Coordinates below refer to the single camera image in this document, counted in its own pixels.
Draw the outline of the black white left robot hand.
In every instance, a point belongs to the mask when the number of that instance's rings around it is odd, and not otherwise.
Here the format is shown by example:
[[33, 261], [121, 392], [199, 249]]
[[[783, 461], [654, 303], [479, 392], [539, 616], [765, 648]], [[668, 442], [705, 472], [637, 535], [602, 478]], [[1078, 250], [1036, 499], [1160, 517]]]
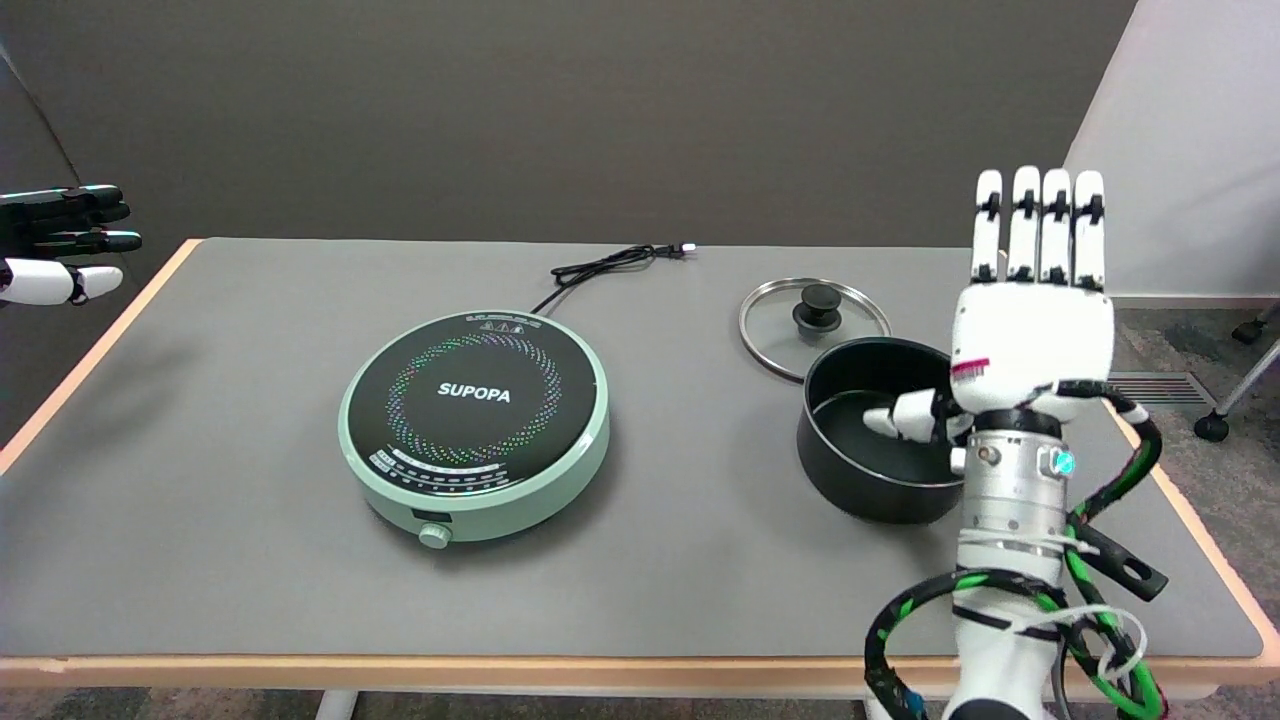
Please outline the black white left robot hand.
[[1, 196], [1, 301], [28, 306], [82, 306], [116, 290], [124, 272], [68, 258], [133, 252], [134, 231], [110, 225], [131, 215], [115, 184], [56, 187]]

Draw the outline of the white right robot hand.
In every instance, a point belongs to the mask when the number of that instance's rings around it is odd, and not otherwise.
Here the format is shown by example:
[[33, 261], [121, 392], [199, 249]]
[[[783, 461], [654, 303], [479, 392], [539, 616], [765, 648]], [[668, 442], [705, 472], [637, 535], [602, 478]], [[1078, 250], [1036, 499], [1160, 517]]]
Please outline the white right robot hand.
[[1000, 170], [983, 170], [972, 228], [947, 383], [864, 411], [878, 434], [954, 441], [982, 418], [1014, 410], [1065, 423], [1085, 404], [1060, 386], [1110, 377], [1115, 311], [1105, 291], [1102, 174], [1025, 165], [1005, 184]]

